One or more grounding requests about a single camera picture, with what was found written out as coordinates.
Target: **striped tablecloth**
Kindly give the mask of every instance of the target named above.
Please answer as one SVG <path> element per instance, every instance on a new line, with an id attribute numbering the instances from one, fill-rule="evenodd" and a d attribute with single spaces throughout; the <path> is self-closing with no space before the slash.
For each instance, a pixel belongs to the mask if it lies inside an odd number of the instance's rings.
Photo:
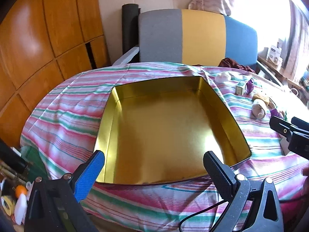
<path id="1" fill-rule="evenodd" d="M 262 90 L 284 105 L 289 117 L 308 120 L 308 111 L 291 93 L 256 74 L 236 69 L 232 80 L 215 84 L 214 77 L 227 68 L 192 67 L 174 63 L 138 63 L 107 67 L 78 74 L 53 89 L 34 109 L 21 137 L 21 146 L 39 150 L 51 179 L 73 172 L 92 154 L 100 119 L 113 86 L 135 81 L 174 76 L 202 76 L 222 98 L 234 115 L 249 145 L 252 157 L 241 164 L 237 173 L 248 179 L 271 177 L 280 199 L 301 193 L 305 178 L 301 170 L 306 159 L 294 153 L 283 156 L 280 138 L 269 127 L 270 112 L 258 120 L 251 113 L 252 96 Z M 248 96 L 234 94 L 235 85 L 253 76 L 255 89 Z M 177 230 L 184 217 L 220 201 L 208 177 L 190 183 L 160 186 L 125 187 L 94 184 L 86 200 L 86 211 L 103 219 L 142 231 Z M 195 216 L 183 224 L 186 231 L 207 231 L 219 218 L 226 204 Z M 238 227 L 248 213 L 246 205 Z M 293 204 L 282 205 L 284 218 L 295 214 Z"/>

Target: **blue gripper pad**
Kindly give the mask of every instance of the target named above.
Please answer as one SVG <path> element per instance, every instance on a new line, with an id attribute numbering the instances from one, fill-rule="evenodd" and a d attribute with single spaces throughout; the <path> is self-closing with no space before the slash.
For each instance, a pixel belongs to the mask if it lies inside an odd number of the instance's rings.
<path id="1" fill-rule="evenodd" d="M 204 154 L 203 164 L 221 198 L 231 202 L 234 199 L 236 190 L 234 172 L 228 165 L 222 164 L 213 151 L 208 151 Z"/>
<path id="2" fill-rule="evenodd" d="M 71 188 L 77 202 L 86 199 L 105 163 L 104 153 L 97 150 L 72 174 Z"/>

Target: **silver screw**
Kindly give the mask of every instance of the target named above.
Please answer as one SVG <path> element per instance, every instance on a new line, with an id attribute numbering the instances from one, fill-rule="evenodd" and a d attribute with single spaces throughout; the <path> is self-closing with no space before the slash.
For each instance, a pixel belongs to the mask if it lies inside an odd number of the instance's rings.
<path id="1" fill-rule="evenodd" d="M 237 179 L 238 179 L 239 181 L 244 181 L 244 180 L 246 179 L 245 176 L 242 175 L 241 173 L 239 173 L 238 175 L 236 175 L 236 177 L 237 177 Z"/>
<path id="2" fill-rule="evenodd" d="M 269 183 L 269 184 L 272 183 L 272 178 L 267 177 L 265 180 L 266 180 L 266 182 Z"/>
<path id="3" fill-rule="evenodd" d="M 41 177 L 41 176 L 39 176 L 39 177 L 36 178 L 36 182 L 37 182 L 37 183 L 39 183 L 39 182 L 41 182 L 41 181 L 42 181 L 42 177 Z"/>
<path id="4" fill-rule="evenodd" d="M 72 174 L 71 174 L 71 173 L 65 173 L 65 174 L 63 175 L 63 178 L 64 178 L 65 180 L 69 180 L 69 179 L 71 179 L 71 177 L 72 177 Z"/>

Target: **golden tray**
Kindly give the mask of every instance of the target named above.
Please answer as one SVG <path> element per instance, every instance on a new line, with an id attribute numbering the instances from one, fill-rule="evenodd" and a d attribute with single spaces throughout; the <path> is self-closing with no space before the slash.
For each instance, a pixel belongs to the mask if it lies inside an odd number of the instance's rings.
<path id="1" fill-rule="evenodd" d="M 233 166 L 251 156 L 232 114 L 198 76 L 115 86 L 94 150 L 105 155 L 99 183 L 159 184 L 206 175 L 212 150 Z"/>

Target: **black tube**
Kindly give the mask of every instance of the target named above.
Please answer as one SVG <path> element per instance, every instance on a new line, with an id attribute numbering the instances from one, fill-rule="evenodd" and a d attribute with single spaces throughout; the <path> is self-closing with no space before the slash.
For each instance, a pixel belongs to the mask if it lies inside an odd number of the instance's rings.
<path id="1" fill-rule="evenodd" d="M 27 167 L 27 162 L 19 157 L 2 139 L 0 139 L 0 159 L 20 174 Z"/>
<path id="2" fill-rule="evenodd" d="M 129 3 L 122 6 L 122 53 L 138 45 L 138 4 Z M 136 55 L 130 63 L 139 62 Z"/>

